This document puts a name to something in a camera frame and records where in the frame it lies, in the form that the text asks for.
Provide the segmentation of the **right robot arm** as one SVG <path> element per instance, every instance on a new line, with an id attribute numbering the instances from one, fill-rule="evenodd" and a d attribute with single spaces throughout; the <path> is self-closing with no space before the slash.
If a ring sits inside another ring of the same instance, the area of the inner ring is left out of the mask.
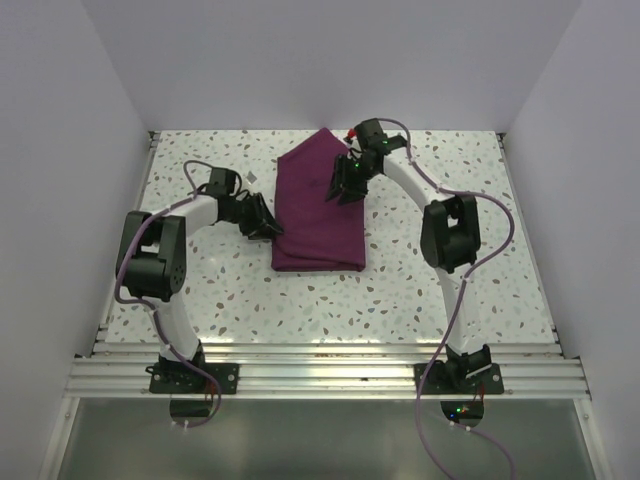
<path id="1" fill-rule="evenodd" d="M 391 136 L 378 119 L 350 129 L 348 151 L 336 156 L 327 200 L 341 205 L 362 200 L 368 183 L 378 175 L 394 181 L 422 213 L 420 250 L 435 270 L 447 315 L 441 352 L 419 366 L 417 388 L 425 394 L 502 394 L 499 366 L 481 338 L 479 310 L 468 268 L 481 246 L 477 202 L 439 182 L 412 156 L 408 133 Z"/>

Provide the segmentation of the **purple surgical cloth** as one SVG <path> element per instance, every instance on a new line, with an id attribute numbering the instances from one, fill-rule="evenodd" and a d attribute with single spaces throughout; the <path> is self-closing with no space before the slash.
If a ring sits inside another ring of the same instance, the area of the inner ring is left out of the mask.
<path id="1" fill-rule="evenodd" d="M 328 201 L 335 158 L 347 152 L 323 128 L 277 160 L 274 211 L 284 233 L 272 243 L 278 272 L 360 272 L 366 267 L 364 203 Z"/>

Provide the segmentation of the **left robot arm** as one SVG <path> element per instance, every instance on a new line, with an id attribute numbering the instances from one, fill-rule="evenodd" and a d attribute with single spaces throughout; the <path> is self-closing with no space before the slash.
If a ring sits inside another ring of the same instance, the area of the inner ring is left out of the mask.
<path id="1" fill-rule="evenodd" d="M 157 375 L 185 392 L 208 379 L 201 341 L 188 319 L 182 289 L 187 277 L 187 240 L 220 222 L 237 226 L 249 240 L 274 240 L 284 233 L 260 193 L 245 189 L 239 173 L 189 160 L 183 173 L 191 193 L 154 212 L 127 213 L 115 267 L 114 298 L 150 313 L 161 350 Z"/>

